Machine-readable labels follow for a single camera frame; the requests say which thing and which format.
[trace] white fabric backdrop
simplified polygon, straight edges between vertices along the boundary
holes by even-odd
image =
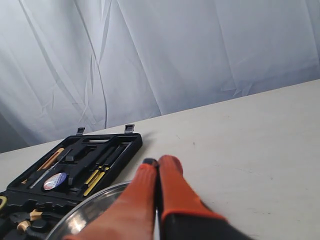
[[[34,145],[319,79],[319,19],[319,0],[1,0],[1,139]]]

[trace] black plastic tool case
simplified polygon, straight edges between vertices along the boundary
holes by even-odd
[[[4,197],[7,199],[0,209],[0,240],[44,239],[72,208],[110,186],[141,146],[142,137],[138,133],[67,137],[0,193],[0,204]],[[57,151],[61,152],[55,161],[39,170]],[[59,173],[66,179],[45,190],[44,183]],[[32,221],[29,216],[34,210],[42,215]],[[17,230],[23,220],[30,226],[27,230]]]

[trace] round label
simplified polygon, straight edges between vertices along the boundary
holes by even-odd
[[[58,187],[60,184],[66,180],[67,174],[65,172],[57,173],[49,177],[43,184],[44,190],[51,190]]]

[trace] tool case latch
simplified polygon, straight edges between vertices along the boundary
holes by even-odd
[[[78,130],[76,131],[76,136],[82,136],[85,131],[85,127],[78,127]]]
[[[125,134],[132,134],[135,130],[134,124],[127,124],[124,126],[124,133]]]

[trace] white tabletop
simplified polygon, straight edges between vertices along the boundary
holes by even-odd
[[[135,122],[145,157],[180,158],[204,202],[258,240],[320,238],[320,80]],[[124,126],[95,133],[122,133]],[[59,141],[0,154],[0,190]]]

